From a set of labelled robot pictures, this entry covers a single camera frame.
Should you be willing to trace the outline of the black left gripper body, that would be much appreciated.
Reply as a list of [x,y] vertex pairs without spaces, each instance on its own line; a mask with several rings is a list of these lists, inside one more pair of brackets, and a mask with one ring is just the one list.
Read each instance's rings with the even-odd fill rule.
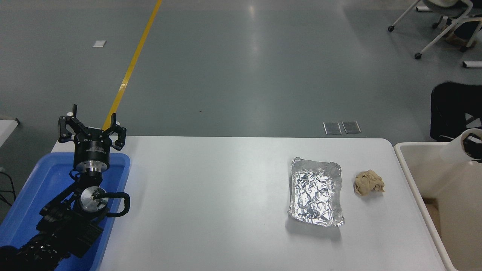
[[86,161],[100,161],[110,163],[110,146],[112,141],[107,139],[103,130],[88,130],[74,136],[74,163]]

